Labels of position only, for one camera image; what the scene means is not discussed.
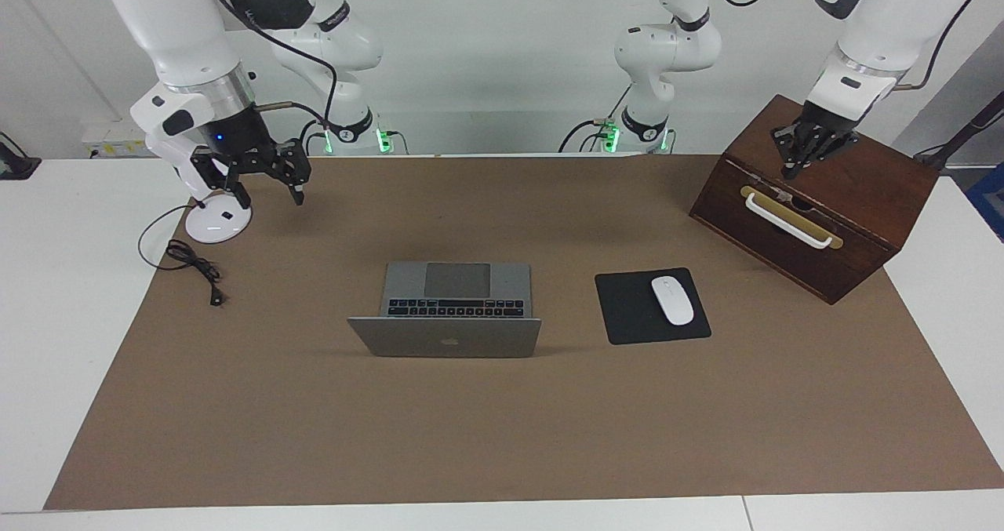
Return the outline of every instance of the wooden box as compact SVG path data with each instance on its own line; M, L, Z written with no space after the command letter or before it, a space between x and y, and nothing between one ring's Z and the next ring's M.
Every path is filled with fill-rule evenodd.
M903 249L938 171L862 137L785 181L770 131L800 112L775 95L721 157L691 216L836 303Z

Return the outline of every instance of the computer mouse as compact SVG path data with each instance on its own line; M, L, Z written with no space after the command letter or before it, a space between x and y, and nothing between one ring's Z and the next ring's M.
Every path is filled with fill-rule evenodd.
M659 305L670 323L688 324L694 320L694 305L677 278L656 278L652 281L652 290L656 292L656 299L659 299Z

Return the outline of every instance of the white table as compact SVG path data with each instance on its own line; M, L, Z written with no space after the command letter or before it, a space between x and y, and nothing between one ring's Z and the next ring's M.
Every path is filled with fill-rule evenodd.
M35 513L153 278L136 239L186 201L160 160L50 160L0 184L0 530L1004 529L999 490ZM148 253L177 223L149 235ZM1004 245L943 178L886 268L1004 466Z

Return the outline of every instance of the laptop trackpad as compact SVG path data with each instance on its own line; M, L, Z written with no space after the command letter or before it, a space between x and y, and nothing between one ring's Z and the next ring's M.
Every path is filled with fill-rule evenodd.
M430 263L426 267L427 298L474 298L491 296L491 265Z

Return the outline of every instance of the black mouse pad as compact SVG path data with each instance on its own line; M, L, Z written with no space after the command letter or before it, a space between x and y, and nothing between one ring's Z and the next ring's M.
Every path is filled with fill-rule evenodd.
M694 320L690 323L677 326L666 319L652 288L652 281L663 276L677 278L687 291L694 305ZM711 335L708 316L687 269L598 274L596 291L606 324L606 337L611 344L703 339Z

